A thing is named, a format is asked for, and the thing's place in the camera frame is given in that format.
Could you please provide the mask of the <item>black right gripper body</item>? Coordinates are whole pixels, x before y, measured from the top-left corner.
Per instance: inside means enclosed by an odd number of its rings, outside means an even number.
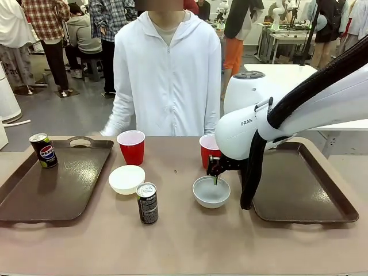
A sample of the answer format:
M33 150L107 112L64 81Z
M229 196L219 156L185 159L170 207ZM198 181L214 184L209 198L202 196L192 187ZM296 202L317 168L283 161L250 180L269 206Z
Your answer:
M242 160L234 160L225 155L221 155L220 157L210 155L206 174L212 177L218 177L225 171L241 170L242 167Z

